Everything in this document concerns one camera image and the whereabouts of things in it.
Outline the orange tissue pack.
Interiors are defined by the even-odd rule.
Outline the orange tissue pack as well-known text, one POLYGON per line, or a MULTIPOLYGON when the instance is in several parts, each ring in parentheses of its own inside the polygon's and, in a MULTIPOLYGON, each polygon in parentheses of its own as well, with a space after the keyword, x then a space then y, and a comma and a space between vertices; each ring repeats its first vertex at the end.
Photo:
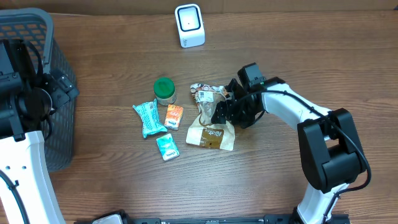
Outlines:
POLYGON ((178 130, 183 116, 183 108, 176 105, 168 105, 164 126, 169 129, 178 130))

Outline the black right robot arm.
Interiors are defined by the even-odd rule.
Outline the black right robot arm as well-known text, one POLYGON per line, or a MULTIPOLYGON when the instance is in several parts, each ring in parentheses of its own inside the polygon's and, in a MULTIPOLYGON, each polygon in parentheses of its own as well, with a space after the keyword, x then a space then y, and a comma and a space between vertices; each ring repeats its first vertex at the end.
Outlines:
POLYGON ((232 79, 227 99, 217 104, 212 123, 230 121, 242 128, 264 113, 276 115, 298 134, 303 173, 308 180, 304 198, 289 215, 289 223, 334 223, 331 212, 340 195, 359 174, 370 173, 351 114, 329 110, 294 92, 278 77, 240 82, 232 79))

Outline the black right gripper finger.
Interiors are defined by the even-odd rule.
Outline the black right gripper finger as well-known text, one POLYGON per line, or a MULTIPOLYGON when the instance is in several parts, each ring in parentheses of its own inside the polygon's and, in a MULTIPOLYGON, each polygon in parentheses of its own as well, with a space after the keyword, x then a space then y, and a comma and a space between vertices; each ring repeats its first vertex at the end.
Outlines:
POLYGON ((225 89, 228 92, 230 100, 238 100, 247 94, 247 92, 235 78, 233 78, 229 84, 225 86, 225 89))
POLYGON ((211 117, 212 124, 226 124, 229 120, 229 109, 232 107, 233 101, 220 101, 216 104, 215 112, 211 117))

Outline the beige clear snack pouch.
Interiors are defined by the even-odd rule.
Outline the beige clear snack pouch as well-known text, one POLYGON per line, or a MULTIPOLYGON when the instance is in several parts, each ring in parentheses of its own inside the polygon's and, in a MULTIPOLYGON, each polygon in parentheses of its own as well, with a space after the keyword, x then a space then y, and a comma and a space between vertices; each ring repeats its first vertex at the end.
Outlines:
POLYGON ((218 103, 224 103, 231 97, 224 86, 211 86, 194 83, 190 86, 192 98, 198 106, 198 116, 190 125, 186 143, 212 149, 232 151, 235 131, 229 122, 212 121, 218 103))

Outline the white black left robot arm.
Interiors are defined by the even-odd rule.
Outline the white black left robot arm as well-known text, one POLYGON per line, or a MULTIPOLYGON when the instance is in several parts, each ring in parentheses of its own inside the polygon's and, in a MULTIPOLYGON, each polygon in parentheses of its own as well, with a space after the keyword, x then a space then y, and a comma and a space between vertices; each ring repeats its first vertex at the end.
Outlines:
POLYGON ((59 69, 33 65, 34 44, 1 40, 1 203, 9 223, 64 223, 49 177, 51 115, 79 91, 59 69))

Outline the teal Kleenex tissue pack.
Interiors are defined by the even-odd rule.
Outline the teal Kleenex tissue pack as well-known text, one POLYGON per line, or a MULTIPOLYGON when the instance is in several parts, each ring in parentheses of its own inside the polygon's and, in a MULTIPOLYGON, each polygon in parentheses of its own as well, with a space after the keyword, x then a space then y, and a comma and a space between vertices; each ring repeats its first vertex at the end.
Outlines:
POLYGON ((174 159, 180 155, 178 147, 170 133, 157 138, 156 143, 164 161, 174 159))

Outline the teal white packet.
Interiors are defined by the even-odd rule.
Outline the teal white packet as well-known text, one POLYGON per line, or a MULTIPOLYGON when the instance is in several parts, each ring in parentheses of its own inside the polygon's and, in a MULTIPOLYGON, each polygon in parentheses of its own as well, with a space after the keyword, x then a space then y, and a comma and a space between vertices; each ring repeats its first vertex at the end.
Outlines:
POLYGON ((160 122, 157 100, 148 101, 132 108, 142 120, 142 135, 146 139, 149 135, 167 132, 167 128, 160 122))

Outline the green lid white jar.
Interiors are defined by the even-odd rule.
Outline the green lid white jar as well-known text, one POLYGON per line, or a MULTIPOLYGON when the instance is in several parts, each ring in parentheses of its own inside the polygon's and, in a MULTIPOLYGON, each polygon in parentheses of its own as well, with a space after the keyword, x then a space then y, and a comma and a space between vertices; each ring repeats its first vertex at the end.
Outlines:
POLYGON ((167 77, 162 77, 155 81, 154 93, 157 101, 164 106, 174 104, 177 99, 175 84, 167 77))

